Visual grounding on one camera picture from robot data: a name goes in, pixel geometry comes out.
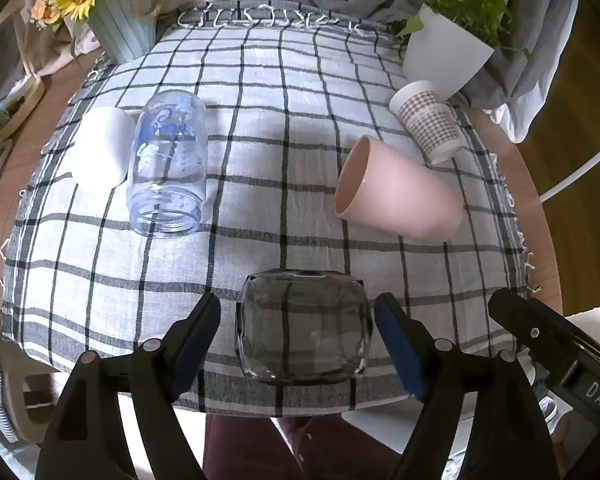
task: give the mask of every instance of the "houndstooth pattern paper cup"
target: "houndstooth pattern paper cup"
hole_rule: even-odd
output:
[[[449,160],[464,146],[462,131],[431,81],[414,81],[399,90],[389,110],[413,136],[431,164]]]

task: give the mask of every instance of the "checkered tablecloth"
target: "checkered tablecloth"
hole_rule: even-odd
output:
[[[388,110],[406,83],[398,47],[371,23],[289,2],[258,8],[263,3],[200,4],[180,24],[173,20],[147,56],[121,66],[99,62],[69,102],[20,203],[4,268],[4,335],[70,370],[85,349],[119,355],[163,336],[211,290],[221,300],[221,326],[181,405],[293,415],[404,396],[377,332],[365,375],[354,381],[275,388],[242,375],[234,317],[244,279],[288,267],[352,274],[370,298],[391,291],[435,337],[467,352],[510,348],[487,301],[503,286],[523,291],[523,247],[506,190],[466,116],[455,110],[467,149],[432,168],[464,199],[451,241],[423,244],[340,221],[334,190],[360,136],[377,136],[424,163]],[[200,232],[164,240],[129,229],[125,185],[91,194],[72,179],[68,159],[85,111],[139,110],[167,89],[195,92],[206,103],[210,136]]]

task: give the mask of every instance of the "pink cup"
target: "pink cup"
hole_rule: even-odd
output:
[[[364,136],[344,163],[335,195],[338,218],[416,240],[449,240],[462,220],[456,189],[384,142]]]

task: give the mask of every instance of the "light blue flower pot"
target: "light blue flower pot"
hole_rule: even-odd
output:
[[[154,9],[154,0],[138,3],[143,14]],[[155,45],[155,18],[136,18],[131,0],[96,0],[89,26],[116,64],[144,56]]]

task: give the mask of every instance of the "bottle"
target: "bottle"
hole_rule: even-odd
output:
[[[129,161],[126,204],[138,234],[167,238],[198,230],[205,203],[206,108],[171,90],[144,106]]]

